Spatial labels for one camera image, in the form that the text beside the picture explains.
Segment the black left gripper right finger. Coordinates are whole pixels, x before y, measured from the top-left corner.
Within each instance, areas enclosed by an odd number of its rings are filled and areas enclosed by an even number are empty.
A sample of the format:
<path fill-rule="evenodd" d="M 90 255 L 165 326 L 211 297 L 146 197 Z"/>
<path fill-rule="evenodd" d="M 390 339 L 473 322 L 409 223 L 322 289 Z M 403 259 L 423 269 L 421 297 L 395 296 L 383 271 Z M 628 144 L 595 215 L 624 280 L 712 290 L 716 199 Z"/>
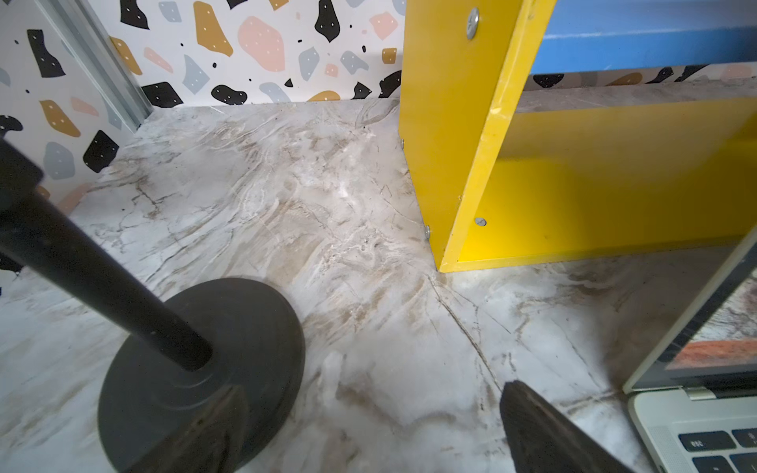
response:
<path fill-rule="evenodd" d="M 628 472 L 524 382 L 504 385 L 500 413 L 518 472 Z"/>

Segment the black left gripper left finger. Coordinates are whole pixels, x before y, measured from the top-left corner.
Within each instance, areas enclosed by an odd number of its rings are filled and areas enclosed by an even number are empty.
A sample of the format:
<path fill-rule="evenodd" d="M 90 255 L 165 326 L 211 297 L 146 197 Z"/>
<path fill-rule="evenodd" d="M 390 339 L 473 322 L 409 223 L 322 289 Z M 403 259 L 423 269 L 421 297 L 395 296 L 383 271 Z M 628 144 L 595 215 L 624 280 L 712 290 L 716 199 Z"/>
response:
<path fill-rule="evenodd" d="M 198 415 L 139 459 L 130 472 L 234 472 L 246 435 L 248 402 L 238 385 L 219 389 Z"/>

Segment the silver laptop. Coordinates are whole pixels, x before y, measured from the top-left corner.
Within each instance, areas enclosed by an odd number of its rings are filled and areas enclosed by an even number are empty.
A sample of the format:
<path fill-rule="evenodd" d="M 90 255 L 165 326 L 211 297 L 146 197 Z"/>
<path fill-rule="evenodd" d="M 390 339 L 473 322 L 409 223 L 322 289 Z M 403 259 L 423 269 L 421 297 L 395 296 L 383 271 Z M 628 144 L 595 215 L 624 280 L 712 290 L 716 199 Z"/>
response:
<path fill-rule="evenodd" d="M 756 233 L 623 386 L 657 471 L 756 469 Z"/>

